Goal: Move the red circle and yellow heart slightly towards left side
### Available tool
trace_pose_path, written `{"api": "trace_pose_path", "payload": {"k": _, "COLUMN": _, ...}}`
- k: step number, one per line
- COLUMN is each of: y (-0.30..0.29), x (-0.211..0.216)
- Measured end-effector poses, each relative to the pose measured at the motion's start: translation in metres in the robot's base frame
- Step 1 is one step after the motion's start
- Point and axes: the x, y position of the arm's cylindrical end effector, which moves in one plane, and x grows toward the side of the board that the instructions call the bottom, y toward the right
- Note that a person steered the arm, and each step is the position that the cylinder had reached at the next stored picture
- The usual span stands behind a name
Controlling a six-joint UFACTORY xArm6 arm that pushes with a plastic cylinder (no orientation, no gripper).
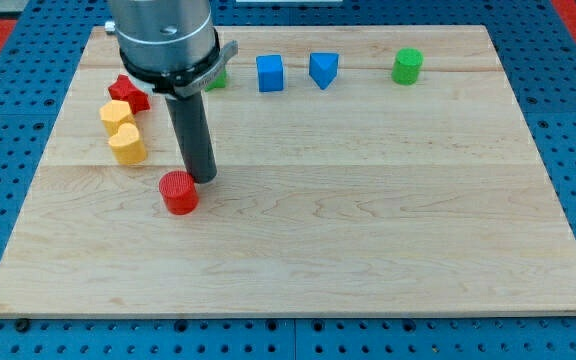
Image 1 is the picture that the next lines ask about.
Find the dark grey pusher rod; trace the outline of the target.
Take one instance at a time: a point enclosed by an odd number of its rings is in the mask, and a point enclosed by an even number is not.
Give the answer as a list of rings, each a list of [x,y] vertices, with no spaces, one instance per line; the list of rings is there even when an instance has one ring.
[[[217,167],[201,93],[167,98],[166,105],[186,171],[195,183],[209,183]]]

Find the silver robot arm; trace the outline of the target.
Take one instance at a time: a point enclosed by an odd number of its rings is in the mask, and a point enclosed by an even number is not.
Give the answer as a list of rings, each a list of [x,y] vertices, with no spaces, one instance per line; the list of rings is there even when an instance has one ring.
[[[217,166],[202,94],[239,52],[221,43],[208,0],[109,0],[124,68],[144,92],[165,97],[186,171],[199,184]]]

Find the green block behind arm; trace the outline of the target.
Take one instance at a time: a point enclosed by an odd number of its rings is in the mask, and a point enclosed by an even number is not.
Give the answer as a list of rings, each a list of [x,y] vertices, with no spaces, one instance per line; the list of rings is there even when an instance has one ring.
[[[217,75],[217,77],[212,82],[210,82],[204,88],[204,90],[206,92],[208,92],[208,91],[212,91],[213,89],[226,88],[227,84],[228,84],[228,74],[227,74],[227,70],[224,69]]]

